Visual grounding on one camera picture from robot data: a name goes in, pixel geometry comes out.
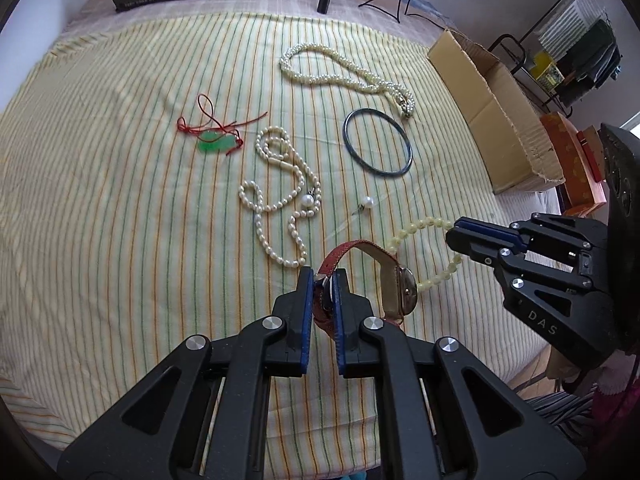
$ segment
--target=black cable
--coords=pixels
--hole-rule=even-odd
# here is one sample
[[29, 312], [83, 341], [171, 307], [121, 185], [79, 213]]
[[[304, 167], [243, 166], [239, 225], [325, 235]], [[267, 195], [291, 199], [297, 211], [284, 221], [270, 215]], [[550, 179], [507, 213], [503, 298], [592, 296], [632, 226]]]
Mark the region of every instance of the black cable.
[[616, 409], [613, 410], [611, 415], [609, 415], [609, 418], [607, 419], [607, 421], [605, 423], [605, 427], [612, 423], [613, 419], [616, 418], [616, 415], [618, 414], [618, 412], [622, 408], [622, 405], [628, 399], [629, 392], [631, 391], [631, 387], [633, 386], [634, 382], [636, 381], [636, 375], [638, 374], [638, 367], [639, 366], [640, 366], [640, 354], [636, 355], [636, 359], [634, 360], [634, 366], [633, 366], [633, 368], [631, 368], [631, 375], [629, 375], [629, 380], [626, 383], [626, 388], [625, 388], [624, 394], [622, 395], [622, 399], [620, 399], [620, 402], [616, 406]]
[[[384, 12], [387, 16], [392, 17], [394, 20], [396, 20], [396, 22], [400, 23], [400, 6], [402, 5], [402, 0], [398, 0], [398, 8], [396, 9], [396, 15], [395, 16], [391, 12], [389, 12], [388, 10], [385, 10], [382, 7], [373, 5], [372, 2], [374, 2], [374, 1], [375, 0], [367, 0], [366, 2], [363, 2], [363, 3], [359, 4], [358, 8], [359, 7], [372, 7], [373, 9], [377, 9], [380, 12]], [[422, 18], [424, 20], [427, 20], [428, 22], [433, 23], [433, 25], [435, 25], [436, 27], [440, 28], [441, 30], [446, 30], [446, 27], [443, 27], [439, 23], [434, 22], [431, 18], [428, 18], [427, 16], [423, 16], [421, 14], [416, 14], [415, 12], [407, 13], [407, 11], [409, 10], [409, 4], [410, 3], [411, 3], [411, 0], [407, 0], [406, 1], [406, 6], [404, 8], [404, 15], [405, 16], [417, 16], [418, 18]]]
[[535, 377], [532, 377], [532, 378], [524, 381], [522, 384], [518, 384], [518, 386], [516, 386], [513, 389], [513, 391], [514, 391], [514, 393], [517, 394], [518, 392], [521, 392], [525, 388], [528, 388], [529, 386], [533, 386], [534, 384], [539, 383], [545, 377], [546, 377], [546, 372], [542, 372], [541, 374], [538, 374]]

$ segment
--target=white wall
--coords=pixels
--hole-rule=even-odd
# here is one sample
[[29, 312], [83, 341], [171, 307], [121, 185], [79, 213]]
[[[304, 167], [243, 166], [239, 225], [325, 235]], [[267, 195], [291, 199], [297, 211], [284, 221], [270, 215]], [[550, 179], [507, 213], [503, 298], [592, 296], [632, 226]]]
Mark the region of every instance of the white wall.
[[[471, 39], [489, 46], [505, 32], [523, 35], [556, 0], [429, 0]], [[604, 0], [623, 55], [622, 73], [574, 105], [578, 128], [622, 126], [640, 111], [640, 31], [620, 0]]]
[[87, 0], [20, 0], [0, 32], [0, 112]]

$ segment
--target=pearl bracelet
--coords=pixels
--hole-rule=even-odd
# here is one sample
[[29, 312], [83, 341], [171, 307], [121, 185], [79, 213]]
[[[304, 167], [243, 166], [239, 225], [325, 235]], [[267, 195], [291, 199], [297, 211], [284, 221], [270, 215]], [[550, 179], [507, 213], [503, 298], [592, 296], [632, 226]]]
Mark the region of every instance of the pearl bracelet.
[[[275, 152], [271, 151], [271, 143], [278, 145], [278, 149]], [[262, 195], [260, 186], [258, 186], [258, 184], [253, 180], [245, 180], [242, 182], [242, 186], [238, 189], [240, 202], [242, 202], [245, 207], [254, 211], [255, 234], [257, 235], [262, 248], [267, 253], [267, 256], [271, 257], [276, 261], [276, 263], [284, 267], [292, 267], [293, 269], [302, 267], [306, 264], [308, 254], [306, 252], [305, 243], [298, 233], [296, 222], [299, 218], [312, 218], [316, 213], [320, 212], [320, 206], [322, 205], [320, 180], [316, 174], [309, 169], [309, 166], [302, 159], [300, 154], [293, 149], [289, 134], [280, 126], [269, 126], [268, 128], [263, 129], [260, 134], [258, 134], [258, 138], [255, 141], [255, 149], [258, 152], [258, 155], [260, 155], [260, 158], [265, 160], [268, 164], [273, 164], [281, 170], [293, 173], [296, 177], [297, 185], [288, 195], [284, 196], [277, 202], [274, 202], [273, 205], [265, 205], [264, 196]], [[286, 260], [273, 250], [269, 241], [266, 239], [262, 229], [262, 216], [275, 212], [278, 209], [282, 209], [290, 202], [293, 203], [294, 199], [302, 192], [302, 188], [305, 185], [305, 175], [312, 186], [312, 191], [302, 197], [301, 202], [303, 209], [300, 211], [294, 211], [289, 217], [289, 224], [287, 225], [289, 235], [298, 246], [300, 257], [292, 260]], [[246, 190], [248, 189], [252, 189], [254, 191], [256, 196], [255, 202], [252, 202], [247, 197]]]
[[[398, 246], [400, 245], [400, 242], [402, 240], [407, 238], [408, 235], [416, 234], [419, 229], [424, 229], [425, 227], [440, 227], [445, 231], [448, 231], [453, 227], [453, 222], [443, 220], [442, 218], [427, 216], [427, 218], [425, 219], [420, 219], [416, 223], [410, 224], [407, 229], [400, 229], [396, 233], [396, 236], [391, 238], [388, 245], [386, 246], [386, 250], [390, 254], [396, 254], [398, 252]], [[425, 280], [424, 282], [419, 282], [416, 284], [418, 292], [429, 290], [430, 288], [439, 285], [444, 280], [449, 280], [451, 278], [451, 275], [458, 270], [458, 265], [460, 263], [462, 263], [462, 254], [454, 253], [453, 259], [450, 261], [445, 270], [437, 273], [430, 280]]]
[[[345, 67], [350, 72], [356, 73], [366, 82], [357, 81], [350, 77], [337, 74], [304, 75], [296, 72], [291, 65], [291, 58], [300, 52], [318, 52], [333, 59], [337, 64]], [[351, 59], [347, 59], [340, 52], [328, 46], [318, 43], [299, 43], [292, 46], [280, 58], [280, 70], [296, 83], [305, 85], [341, 85], [363, 94], [382, 94], [387, 92], [402, 110], [404, 117], [411, 117], [415, 109], [415, 97], [404, 86], [392, 81], [385, 81], [380, 76], [369, 70], [357, 66]]]

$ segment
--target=cardboard box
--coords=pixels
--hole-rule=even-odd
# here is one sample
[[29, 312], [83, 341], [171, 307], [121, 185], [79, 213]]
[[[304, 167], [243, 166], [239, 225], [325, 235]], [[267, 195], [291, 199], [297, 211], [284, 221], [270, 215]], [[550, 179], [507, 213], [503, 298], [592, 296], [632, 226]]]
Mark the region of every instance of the cardboard box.
[[570, 204], [564, 211], [568, 216], [587, 216], [607, 203], [602, 184], [596, 182], [578, 141], [578, 130], [562, 114], [555, 112], [540, 117], [556, 148], [566, 181], [564, 188]]
[[442, 33], [428, 56], [474, 136], [494, 193], [564, 182], [545, 129], [497, 57], [453, 30]]

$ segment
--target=watch face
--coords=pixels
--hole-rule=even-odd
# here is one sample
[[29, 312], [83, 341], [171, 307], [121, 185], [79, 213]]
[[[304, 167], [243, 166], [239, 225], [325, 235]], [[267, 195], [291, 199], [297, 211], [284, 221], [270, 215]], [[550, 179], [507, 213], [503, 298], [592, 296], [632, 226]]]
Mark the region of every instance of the watch face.
[[418, 304], [418, 287], [415, 283], [414, 274], [406, 267], [398, 270], [398, 283], [400, 285], [400, 301], [402, 314], [408, 316]]

